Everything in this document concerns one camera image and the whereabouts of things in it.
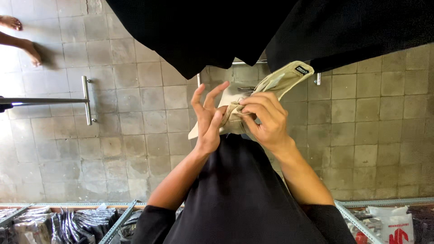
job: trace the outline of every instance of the black label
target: black label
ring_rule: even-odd
[[[307,71],[306,69],[303,69],[303,67],[301,67],[300,65],[297,66],[296,70],[300,73],[302,73],[303,75],[309,73],[309,71]]]

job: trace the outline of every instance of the black sleeve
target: black sleeve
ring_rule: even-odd
[[[175,222],[175,211],[148,205],[137,220],[131,244],[163,243]]]
[[[303,209],[329,243],[356,243],[344,218],[335,206],[308,205]]]

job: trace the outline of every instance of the bare foot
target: bare foot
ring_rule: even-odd
[[[17,18],[9,15],[0,15],[0,26],[4,26],[13,30],[23,29],[21,22]]]
[[[34,67],[37,67],[41,65],[41,56],[36,51],[35,46],[32,41],[27,39],[21,39],[23,41],[23,44],[21,46],[21,49],[23,49],[27,55],[29,55],[30,60],[32,60],[32,64]]]

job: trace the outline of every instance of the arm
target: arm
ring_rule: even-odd
[[[229,82],[218,85],[207,94],[204,106],[200,104],[205,85],[194,92],[191,104],[197,115],[199,136],[196,147],[182,160],[152,192],[148,205],[176,210],[185,199],[188,190],[199,175],[210,153],[220,144],[219,127],[226,106],[216,109],[215,97],[229,86]]]
[[[299,204],[334,205],[333,197],[298,151],[286,132],[288,112],[271,92],[258,92],[240,101],[243,113],[254,113],[261,120],[258,125],[250,115],[243,120],[255,138],[270,150],[280,162],[283,177],[291,194]]]

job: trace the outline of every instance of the forearm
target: forearm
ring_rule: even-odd
[[[171,210],[178,209],[208,156],[194,149],[152,192],[148,205]]]
[[[292,196],[299,204],[334,205],[330,191],[291,139],[274,152]]]

